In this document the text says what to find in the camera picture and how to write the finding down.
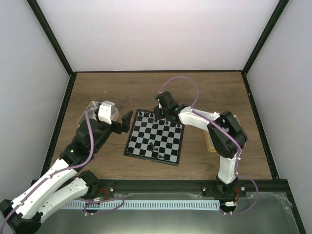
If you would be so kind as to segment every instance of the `black robotic arm joint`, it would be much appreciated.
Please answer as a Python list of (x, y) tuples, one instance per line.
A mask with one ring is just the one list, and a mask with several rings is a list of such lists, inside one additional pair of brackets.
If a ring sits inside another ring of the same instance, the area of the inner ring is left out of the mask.
[[(221, 113), (220, 117), (214, 122), (227, 131), (227, 133), (239, 144), (241, 149), (244, 148), (248, 139), (247, 135), (231, 112), (225, 111)], [(237, 146), (212, 124), (208, 124), (207, 128), (215, 150), (222, 157), (232, 159), (237, 152)]]
[(168, 91), (158, 94), (157, 96), (155, 96), (155, 99), (157, 99), (157, 101), (161, 105), (161, 108), (159, 106), (156, 106), (154, 108), (156, 120), (165, 118), (167, 121), (181, 124), (178, 115), (180, 114), (181, 110), (183, 110), (188, 105), (178, 105), (178, 103), (173, 99)]
[(99, 179), (90, 171), (82, 172), (79, 175), (79, 178), (82, 178), (88, 186), (88, 192), (84, 197), (93, 197), (98, 192)]

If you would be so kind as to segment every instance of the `white square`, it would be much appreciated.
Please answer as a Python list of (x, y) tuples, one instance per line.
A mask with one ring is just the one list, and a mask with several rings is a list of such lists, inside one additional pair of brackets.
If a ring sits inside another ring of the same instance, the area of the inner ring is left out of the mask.
[(140, 127), (140, 130), (139, 130), (139, 131), (140, 131), (141, 133), (144, 133), (144, 132), (145, 132), (145, 129), (146, 129), (145, 127)]
[(149, 138), (150, 138), (150, 135), (151, 135), (151, 134), (149, 134), (149, 133), (144, 133), (144, 137), (143, 137), (143, 138), (149, 139)]
[(171, 155), (171, 149), (166, 148), (166, 149), (165, 149), (165, 154)]
[(160, 136), (160, 135), (156, 135), (155, 140), (159, 140), (159, 141), (161, 141), (161, 136)]
[(147, 150), (147, 144), (142, 144), (142, 145), (141, 145), (141, 149)]
[(146, 127), (147, 127), (147, 128), (152, 128), (152, 126), (153, 126), (153, 123), (147, 123), (147, 124), (146, 124)]
[(175, 132), (175, 130), (176, 130), (176, 128), (175, 128), (175, 127), (169, 127), (169, 132), (174, 133), (174, 132)]
[(138, 137), (138, 138), (136, 139), (136, 142), (137, 142), (137, 143), (142, 143), (142, 142), (143, 142), (143, 138)]
[(131, 136), (132, 137), (137, 137), (138, 136), (138, 132), (137, 131), (133, 131)]
[(167, 142), (172, 144), (174, 142), (174, 139), (172, 137), (168, 137)]
[(148, 118), (147, 117), (143, 117), (142, 122), (146, 122), (147, 123)]
[(152, 151), (146, 151), (145, 156), (152, 157)]
[(136, 146), (136, 142), (134, 142), (134, 141), (129, 142), (129, 147), (134, 148), (135, 146)]
[(156, 135), (156, 133), (157, 133), (157, 129), (152, 129), (152, 130), (151, 130), (151, 134)]
[(166, 148), (166, 146), (167, 146), (167, 143), (166, 142), (160, 142), (160, 147), (162, 147), (162, 148)]
[(173, 144), (173, 145), (172, 145), (172, 149), (173, 149), (173, 150), (178, 150), (178, 149), (179, 149), (179, 145)]
[(135, 148), (135, 149), (133, 150), (133, 153), (134, 153), (135, 155), (139, 155), (139, 154), (140, 154), (140, 149)]
[(177, 162), (177, 156), (171, 155), (171, 156), (170, 156), (170, 161), (171, 161), (171, 162)]

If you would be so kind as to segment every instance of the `black metal frame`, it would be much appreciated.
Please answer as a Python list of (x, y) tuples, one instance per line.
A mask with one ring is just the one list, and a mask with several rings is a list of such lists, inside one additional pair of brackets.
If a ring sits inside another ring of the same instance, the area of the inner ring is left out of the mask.
[[(292, 203), (292, 212), (294, 214), (298, 229), (300, 233), (305, 234), (306, 231), (304, 229), (303, 223), (301, 221), (298, 209), (296, 207), (295, 201), (293, 199), (292, 192), (290, 190), (289, 184), (287, 180), (280, 179), (278, 175), (278, 171), (276, 169), (276, 165), (274, 159), (272, 157), (272, 153), (270, 151), (270, 147), (265, 136), (265, 132), (259, 117), (259, 113), (256, 108), (256, 104), (254, 102), (253, 95), (251, 93), (248, 80), (247, 73), (249, 72), (251, 66), (256, 60), (259, 52), (261, 51), (265, 41), (269, 37), (271, 31), (273, 30), (275, 24), (277, 23), (279, 17), (281, 16), (283, 10), (285, 9), (289, 0), (280, 0), (277, 4), (272, 16), (270, 17), (265, 29), (263, 30), (253, 52), (251, 53), (246, 65), (243, 70), (170, 70), (170, 71), (118, 71), (118, 73), (161, 73), (161, 72), (170, 72), (170, 73), (186, 73), (186, 72), (241, 72), (243, 81), (246, 87), (246, 91), (249, 96), (249, 101), (253, 110), (253, 114), (255, 117), (255, 121), (258, 127), (258, 131), (260, 134), (260, 138), (263, 144), (263, 148), (265, 151), (265, 155), (267, 157), (268, 165), (271, 171), (272, 180), (256, 180), (256, 183), (261, 192), (285, 192), (288, 200)], [(37, 17), (40, 25), (42, 26), (44, 32), (46, 33), (51, 45), (53, 46), (56, 54), (58, 55), (60, 61), (62, 62), (64, 68), (66, 69), (68, 75), (70, 76), (68, 86), (66, 89), (66, 93), (63, 99), (63, 103), (61, 105), (61, 109), (58, 115), (57, 123), (52, 135), (52, 139), (48, 148), (47, 156), (43, 165), (43, 169), (41, 171), (41, 176), (48, 171), (50, 167), (50, 163), (52, 160), (52, 156), (55, 150), (55, 146), (59, 137), (60, 129), (63, 123), (63, 119), (66, 113), (67, 105), (71, 96), (72, 89), (74, 87), (74, 82), (77, 76), (77, 72), (73, 72), (70, 67), (69, 62), (66, 59), (65, 54), (63, 53), (56, 37), (52, 29), (50, 28), (43, 12), (40, 9), (36, 0), (27, 0), (31, 9), (33, 10), (35, 16)], [(82, 71), (84, 72), (103, 72), (103, 73), (115, 73), (115, 71)], [(155, 193), (155, 192), (189, 192), (189, 193), (202, 193), (206, 197), (214, 197), (216, 199), (224, 199), (224, 197), (220, 197), (219, 194), (215, 192), (215, 180), (101, 180), (102, 187), (113, 188), (110, 195), (113, 193), (126, 192), (126, 193)], [(254, 192), (254, 185), (250, 181), (240, 180), (240, 186), (245, 187), (246, 192)]]

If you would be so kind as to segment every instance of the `black frame edge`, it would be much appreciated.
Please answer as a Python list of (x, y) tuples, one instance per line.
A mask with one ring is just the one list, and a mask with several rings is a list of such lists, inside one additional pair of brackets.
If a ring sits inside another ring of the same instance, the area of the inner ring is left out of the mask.
[(246, 65), (243, 68), (243, 73), (248, 73), (250, 68), (252, 67), (254, 61), (256, 60), (258, 54), (260, 53), (264, 43), (268, 39), (271, 31), (273, 30), (274, 26), (276, 25), (279, 17), (283, 13), (287, 3), (289, 0), (280, 0), (278, 4), (276, 5), (276, 8), (274, 9), (267, 25), (265, 26), (257, 44), (255, 45), (250, 57), (248, 58)]
[(65, 54), (63, 53), (56, 37), (54, 36), (54, 33), (52, 32), (52, 29), (50, 28), (48, 21), (46, 20), (42, 10), (40, 9), (38, 2), (36, 0), (27, 0), (27, 2), (31, 7), (31, 9), (33, 10), (37, 20), (39, 21), (42, 29), (47, 35), (51, 45), (53, 46), (56, 54), (58, 55), (59, 60), (63, 64), (68, 75), (72, 76), (74, 72), (71, 66), (69, 65), (69, 62), (67, 61), (67, 58), (65, 57)]
[(257, 110), (257, 106), (255, 104), (254, 97), (253, 97), (253, 94), (251, 92), (248, 80), (247, 80), (247, 75), (242, 73), (242, 77), (243, 77), (243, 81), (244, 81), (245, 88), (247, 91), (248, 99), (249, 99), (250, 105), (251, 105), (252, 110), (253, 110), (253, 116), (254, 116), (254, 119), (255, 119), (255, 122), (256, 122), (256, 125), (258, 128), (258, 132), (259, 132), (259, 135), (261, 138), (261, 142), (263, 145), (265, 156), (267, 158), (267, 162), (269, 165), (269, 169), (271, 172), (272, 179), (279, 179), (278, 171), (277, 171), (277, 168), (276, 168), (273, 156), (272, 156), (272, 152), (270, 150), (268, 139), (265, 135), (264, 128), (263, 128), (262, 123), (261, 123), (260, 115), (259, 115), (259, 112)]
[(70, 96), (72, 94), (72, 90), (73, 90), (73, 87), (74, 87), (74, 83), (75, 83), (76, 77), (77, 77), (77, 72), (74, 72), (73, 75), (70, 76), (70, 78), (69, 78), (69, 81), (68, 81), (68, 84), (67, 84), (67, 88), (66, 88), (66, 91), (65, 91), (65, 95), (64, 95), (64, 98), (63, 98), (63, 102), (62, 102), (62, 105), (61, 105), (59, 113), (58, 113), (57, 122), (56, 122), (55, 127), (54, 127), (54, 131), (53, 131), (53, 134), (52, 134), (52, 138), (51, 138), (51, 141), (50, 141), (50, 145), (49, 145), (49, 148), (48, 148), (47, 155), (46, 155), (45, 160), (44, 160), (44, 164), (43, 164), (43, 167), (42, 167), (42, 171), (41, 171), (40, 177), (43, 176), (50, 168), (51, 160), (52, 160), (53, 153), (54, 153), (57, 141), (58, 141), (60, 129), (62, 127), (62, 123), (63, 123), (64, 117), (65, 117), (65, 113), (66, 113), (66, 110), (67, 110), (67, 106), (68, 106), (68, 103), (69, 103)]
[(77, 71), (78, 73), (201, 73), (242, 72), (242, 70), (138, 70), (138, 71)]
[[(100, 186), (103, 188), (113, 188), (110, 196), (114, 193), (201, 193), (202, 186), (215, 186), (215, 180), (144, 180), (144, 179), (100, 179)], [(286, 179), (255, 179), (260, 192), (282, 193), (287, 196), (292, 204), (291, 211), (295, 218), (300, 234), (306, 234), (291, 189)], [(245, 192), (256, 192), (254, 184), (249, 180), (239, 180), (239, 187), (243, 186)], [(216, 197), (213, 190), (207, 189), (204, 197)]]

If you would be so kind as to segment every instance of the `black square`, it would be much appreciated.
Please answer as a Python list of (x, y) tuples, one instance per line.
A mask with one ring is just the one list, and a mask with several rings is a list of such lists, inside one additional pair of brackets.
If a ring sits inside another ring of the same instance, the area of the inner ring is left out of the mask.
[(136, 142), (137, 141), (137, 137), (136, 136), (132, 136), (131, 137), (131, 141)]
[(153, 147), (151, 145), (148, 145), (147, 150), (151, 151), (151, 150), (153, 150)]
[(159, 141), (159, 140), (156, 140), (155, 143), (154, 143), (154, 145), (155, 145), (155, 146), (160, 146), (160, 141)]
[(134, 148), (132, 148), (132, 147), (128, 147), (128, 149), (127, 149), (127, 153), (133, 153), (133, 150), (134, 150)]
[(135, 147), (136, 147), (137, 149), (140, 149), (140, 148), (141, 148), (141, 145), (142, 145), (141, 143), (136, 143), (136, 146), (135, 146)]
[(167, 136), (163, 136), (163, 137), (161, 138), (161, 141), (167, 142), (167, 140), (168, 140), (168, 137), (167, 137)]
[(172, 149), (172, 144), (171, 143), (167, 143), (166, 148), (167, 149)]
[(180, 139), (174, 138), (174, 144), (179, 144), (180, 143)]
[(170, 156), (171, 156), (171, 155), (164, 154), (164, 159), (165, 159), (165, 160), (170, 160)]
[(171, 150), (171, 155), (177, 156), (177, 150)]
[(158, 153), (157, 152), (152, 152), (152, 157), (153, 158), (158, 158)]
[(146, 150), (140, 150), (140, 153), (139, 153), (139, 154), (145, 156)]
[(155, 134), (150, 134), (150, 140), (155, 140), (156, 139), (156, 135)]
[(160, 153), (165, 153), (166, 148), (159, 148)]

